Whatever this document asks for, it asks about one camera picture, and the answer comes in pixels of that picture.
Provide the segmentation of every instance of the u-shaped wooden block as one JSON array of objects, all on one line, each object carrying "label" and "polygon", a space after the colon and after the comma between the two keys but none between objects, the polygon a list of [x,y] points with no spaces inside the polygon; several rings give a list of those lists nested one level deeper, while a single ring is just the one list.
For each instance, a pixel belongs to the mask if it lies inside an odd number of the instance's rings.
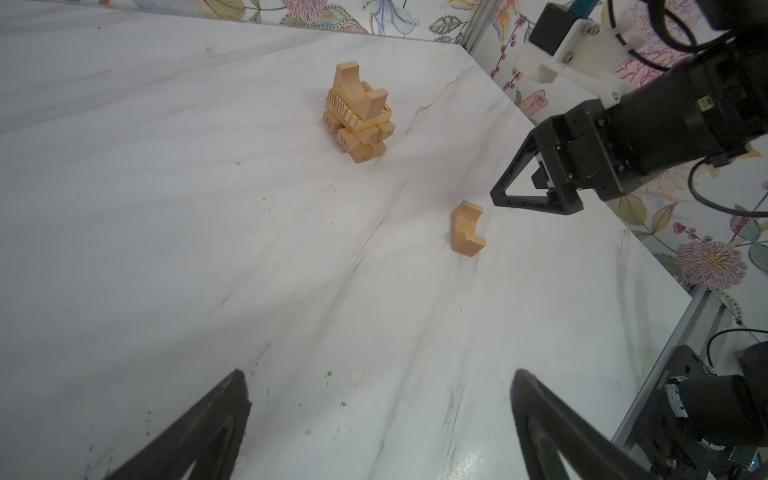
[{"label": "u-shaped wooden block", "polygon": [[348,61],[336,66],[333,90],[364,121],[379,116],[384,110],[387,91],[383,88],[366,91],[362,87],[360,65],[356,61]]},{"label": "u-shaped wooden block", "polygon": [[462,202],[451,214],[451,248],[467,257],[474,257],[485,247],[485,238],[475,235],[482,207],[467,200]]}]

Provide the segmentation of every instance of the blue flower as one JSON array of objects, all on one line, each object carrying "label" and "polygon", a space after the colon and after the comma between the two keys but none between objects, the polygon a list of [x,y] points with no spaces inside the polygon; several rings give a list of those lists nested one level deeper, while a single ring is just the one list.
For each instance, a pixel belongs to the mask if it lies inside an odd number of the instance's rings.
[{"label": "blue flower", "polygon": [[398,7],[392,0],[362,0],[362,10],[373,13],[379,35],[384,35],[387,25],[394,25],[395,30],[407,35],[421,23],[411,16],[410,10]]}]

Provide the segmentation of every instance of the robotic arm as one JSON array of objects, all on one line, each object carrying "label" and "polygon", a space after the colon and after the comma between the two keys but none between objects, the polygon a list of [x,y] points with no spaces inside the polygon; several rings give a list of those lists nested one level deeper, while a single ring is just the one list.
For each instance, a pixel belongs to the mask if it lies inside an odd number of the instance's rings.
[{"label": "robotic arm", "polygon": [[[577,190],[595,189],[603,200],[630,194],[665,170],[697,158],[688,186],[694,198],[732,215],[768,217],[768,211],[742,212],[715,204],[694,189],[702,164],[722,167],[749,150],[749,142],[768,134],[768,2],[697,0],[712,28],[722,36],[702,45],[685,45],[669,35],[664,0],[644,0],[651,26],[672,48],[695,54],[640,88],[614,74],[642,41],[622,37],[627,28],[589,20],[577,0],[569,10],[547,4],[518,66],[541,83],[557,75],[598,96],[541,122],[526,138],[509,168],[491,190],[500,207],[573,214],[583,204]],[[542,197],[506,194],[511,182],[537,157],[531,178]]]}]

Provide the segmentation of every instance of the tabletop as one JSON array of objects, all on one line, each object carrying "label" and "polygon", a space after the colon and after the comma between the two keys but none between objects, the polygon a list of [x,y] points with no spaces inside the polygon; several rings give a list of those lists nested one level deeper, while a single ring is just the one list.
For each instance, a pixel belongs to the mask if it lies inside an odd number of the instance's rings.
[{"label": "tabletop", "polygon": [[[515,370],[610,438],[690,300],[592,192],[492,206],[531,124],[458,46],[34,2],[0,38],[5,478],[103,478],[235,368],[234,478],[524,478]],[[321,123],[351,60],[364,164]]]}]

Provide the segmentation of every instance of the wooden block tower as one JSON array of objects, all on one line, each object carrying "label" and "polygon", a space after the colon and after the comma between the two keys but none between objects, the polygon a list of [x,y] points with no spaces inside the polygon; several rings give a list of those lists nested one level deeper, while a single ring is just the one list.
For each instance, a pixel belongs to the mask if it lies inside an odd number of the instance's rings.
[{"label": "wooden block tower", "polygon": [[384,140],[395,132],[387,91],[360,81],[359,69],[356,61],[336,66],[323,114],[323,123],[356,164],[384,155]]}]

